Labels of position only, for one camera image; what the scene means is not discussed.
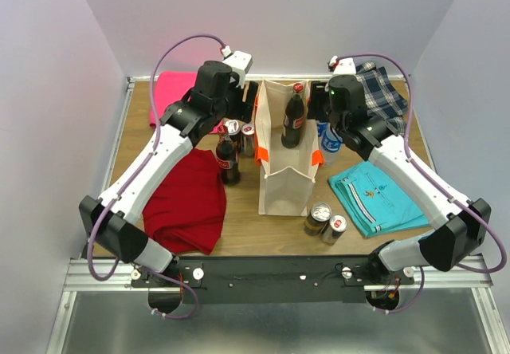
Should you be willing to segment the beige canvas tote bag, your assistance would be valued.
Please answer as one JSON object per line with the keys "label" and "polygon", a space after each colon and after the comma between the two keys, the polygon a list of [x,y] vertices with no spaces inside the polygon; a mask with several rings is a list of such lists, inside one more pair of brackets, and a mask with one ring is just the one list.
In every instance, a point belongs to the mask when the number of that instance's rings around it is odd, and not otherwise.
{"label": "beige canvas tote bag", "polygon": [[324,163],[316,122],[304,119],[300,143],[286,148],[281,143],[284,110],[292,85],[263,80],[254,109],[255,161],[261,167],[259,213],[305,216]]}

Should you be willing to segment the cola glass bottle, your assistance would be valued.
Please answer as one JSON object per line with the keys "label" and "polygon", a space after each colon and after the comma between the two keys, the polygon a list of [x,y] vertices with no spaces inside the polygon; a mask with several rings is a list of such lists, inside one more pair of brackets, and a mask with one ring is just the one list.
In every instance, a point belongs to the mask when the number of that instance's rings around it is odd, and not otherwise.
{"label": "cola glass bottle", "polygon": [[235,185],[240,181],[238,169],[237,148],[230,138],[225,125],[218,127],[219,141],[216,147],[216,160],[220,167],[222,182],[225,185]]}

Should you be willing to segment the black can front table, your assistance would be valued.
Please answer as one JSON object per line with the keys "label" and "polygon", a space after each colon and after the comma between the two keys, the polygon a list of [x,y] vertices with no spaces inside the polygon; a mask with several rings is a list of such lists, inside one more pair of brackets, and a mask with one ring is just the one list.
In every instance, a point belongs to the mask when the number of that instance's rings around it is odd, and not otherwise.
{"label": "black can front table", "polygon": [[304,220],[304,232],[309,236],[319,235],[331,216],[332,209],[328,204],[324,202],[313,204]]}

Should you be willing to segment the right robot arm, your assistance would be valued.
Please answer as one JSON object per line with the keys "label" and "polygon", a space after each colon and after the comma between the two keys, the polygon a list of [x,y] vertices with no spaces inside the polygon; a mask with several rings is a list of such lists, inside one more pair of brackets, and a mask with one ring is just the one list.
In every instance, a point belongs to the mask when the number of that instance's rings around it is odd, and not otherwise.
{"label": "right robot arm", "polygon": [[485,239],[492,212],[483,199],[475,201],[449,187],[411,150],[387,120],[368,112],[363,85],[352,75],[313,81],[307,117],[327,121],[344,145],[372,163],[416,203],[431,230],[414,238],[387,242],[374,250],[367,276],[387,282],[408,266],[432,266],[442,272],[459,266]]}

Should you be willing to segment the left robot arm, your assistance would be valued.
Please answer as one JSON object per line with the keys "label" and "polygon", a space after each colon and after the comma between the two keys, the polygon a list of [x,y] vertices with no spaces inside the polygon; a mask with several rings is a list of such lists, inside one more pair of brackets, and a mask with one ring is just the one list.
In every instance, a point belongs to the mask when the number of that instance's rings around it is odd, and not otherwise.
{"label": "left robot arm", "polygon": [[130,167],[98,198],[85,196],[79,213],[91,244],[98,243],[124,263],[149,269],[157,285],[176,278],[178,259],[135,226],[148,200],[175,165],[223,119],[248,121],[258,85],[245,76],[250,54],[235,51],[222,61],[206,61],[194,86],[169,105],[159,128]]}

